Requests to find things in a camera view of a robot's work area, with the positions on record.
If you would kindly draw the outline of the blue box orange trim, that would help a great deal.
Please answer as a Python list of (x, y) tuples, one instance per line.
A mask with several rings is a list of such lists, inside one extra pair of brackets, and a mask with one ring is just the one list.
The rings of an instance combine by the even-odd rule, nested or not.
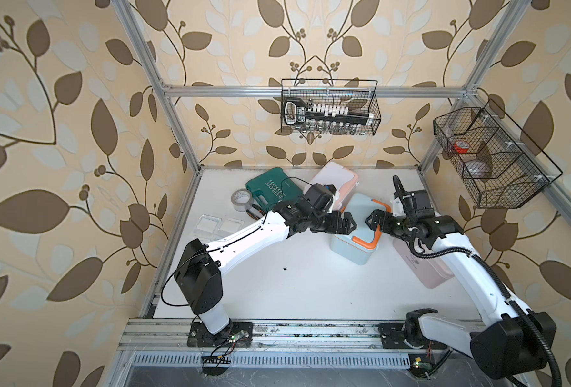
[(355, 193), (343, 212), (349, 212), (353, 216), (356, 229), (349, 235), (334, 235), (331, 239), (330, 249), (354, 264), (366, 264), (377, 250), (382, 234), (380, 231), (372, 231), (366, 224), (366, 219), (375, 210), (391, 212), (391, 207), (362, 193)]

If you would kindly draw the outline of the white box pink trim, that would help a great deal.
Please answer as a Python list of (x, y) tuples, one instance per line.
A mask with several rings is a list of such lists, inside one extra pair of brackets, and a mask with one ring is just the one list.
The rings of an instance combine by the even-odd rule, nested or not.
[(336, 193), (333, 201), (332, 209), (334, 211), (341, 210), (351, 197), (353, 190), (359, 184), (359, 176), (351, 169), (329, 161), (327, 164), (311, 179), (311, 184), (334, 185)]

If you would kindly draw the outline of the pink first aid box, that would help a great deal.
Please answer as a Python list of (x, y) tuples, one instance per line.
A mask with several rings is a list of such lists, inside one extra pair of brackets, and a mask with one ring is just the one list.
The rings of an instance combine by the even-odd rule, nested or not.
[(393, 239), (393, 247), (426, 288), (435, 289), (454, 278), (453, 272), (442, 259), (417, 258), (408, 248), (407, 242), (398, 239)]

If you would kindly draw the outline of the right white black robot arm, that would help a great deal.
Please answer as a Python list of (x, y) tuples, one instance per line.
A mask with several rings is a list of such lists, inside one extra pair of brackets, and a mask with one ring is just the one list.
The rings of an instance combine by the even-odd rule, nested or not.
[(426, 191), (407, 192), (398, 186), (390, 211), (373, 211), (366, 225), (405, 242), (420, 260), (443, 261), (481, 317), (481, 322), (461, 322), (432, 308), (411, 311), (403, 325), (409, 346), (442, 343), (473, 359), (487, 377), (506, 378), (516, 386), (521, 384), (517, 375), (548, 367), (551, 384), (562, 384), (552, 351), (553, 319), (534, 312), (503, 283), (456, 220), (435, 213)]

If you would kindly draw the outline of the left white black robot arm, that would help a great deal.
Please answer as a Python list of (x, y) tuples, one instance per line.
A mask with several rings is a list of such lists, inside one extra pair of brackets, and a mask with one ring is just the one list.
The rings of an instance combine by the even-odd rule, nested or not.
[(311, 187), (301, 196), (282, 200), (249, 227), (216, 240), (190, 241), (167, 282), (174, 282), (194, 315), (211, 335), (220, 335), (232, 325), (224, 309), (223, 277), (264, 248), (306, 231), (350, 235), (356, 222), (349, 212), (333, 208), (333, 185)]

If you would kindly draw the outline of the green plastic tool case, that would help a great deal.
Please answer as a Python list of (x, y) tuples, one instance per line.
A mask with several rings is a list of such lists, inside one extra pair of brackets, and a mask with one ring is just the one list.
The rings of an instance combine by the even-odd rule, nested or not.
[(270, 211), (281, 201), (295, 201), (303, 196), (303, 191), (279, 167), (247, 181), (245, 188), (252, 193), (263, 211)]

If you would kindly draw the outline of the red tape roll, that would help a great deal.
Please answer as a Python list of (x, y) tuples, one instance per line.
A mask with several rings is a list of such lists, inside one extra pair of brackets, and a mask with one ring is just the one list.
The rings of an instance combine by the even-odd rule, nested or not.
[(456, 140), (453, 144), (453, 151), (456, 154), (469, 154), (471, 146), (469, 142), (464, 140)]

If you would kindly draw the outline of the grey duct tape roll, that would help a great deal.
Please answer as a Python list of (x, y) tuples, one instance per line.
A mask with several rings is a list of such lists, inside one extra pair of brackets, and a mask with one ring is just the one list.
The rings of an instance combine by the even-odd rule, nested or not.
[(246, 189), (236, 190), (231, 196), (234, 209), (238, 212), (246, 212), (253, 207), (253, 194)]

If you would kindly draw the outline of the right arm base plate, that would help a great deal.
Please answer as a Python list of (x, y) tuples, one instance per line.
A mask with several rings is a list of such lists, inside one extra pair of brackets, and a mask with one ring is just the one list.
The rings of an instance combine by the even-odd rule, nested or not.
[(384, 349), (445, 350), (448, 347), (423, 336), (418, 319), (437, 310), (424, 308), (406, 313), (404, 322), (383, 322), (377, 325)]

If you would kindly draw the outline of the black socket set rail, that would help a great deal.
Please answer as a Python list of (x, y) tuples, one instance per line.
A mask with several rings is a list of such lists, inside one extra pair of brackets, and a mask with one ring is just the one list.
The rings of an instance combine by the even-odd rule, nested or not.
[(323, 121), (369, 126), (376, 119), (373, 113), (351, 111), (347, 106), (306, 103), (301, 98), (285, 100), (282, 103), (281, 114), (288, 125)]

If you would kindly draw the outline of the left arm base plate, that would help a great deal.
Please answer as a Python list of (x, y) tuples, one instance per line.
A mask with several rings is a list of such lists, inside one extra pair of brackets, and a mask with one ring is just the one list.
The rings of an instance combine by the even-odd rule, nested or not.
[(211, 334), (202, 322), (191, 324), (187, 346), (189, 348), (217, 348), (236, 343), (249, 348), (253, 340), (253, 323), (231, 321), (217, 334)]

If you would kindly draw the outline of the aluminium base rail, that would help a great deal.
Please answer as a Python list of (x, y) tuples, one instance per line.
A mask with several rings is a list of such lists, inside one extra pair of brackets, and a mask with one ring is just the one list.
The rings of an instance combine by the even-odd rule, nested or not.
[[(238, 351), (305, 352), (426, 352), (428, 350), (384, 349), (377, 330), (380, 323), (402, 320), (235, 319), (253, 323), (249, 348)], [(119, 341), (119, 350), (187, 351), (191, 324), (198, 319), (131, 319)]]

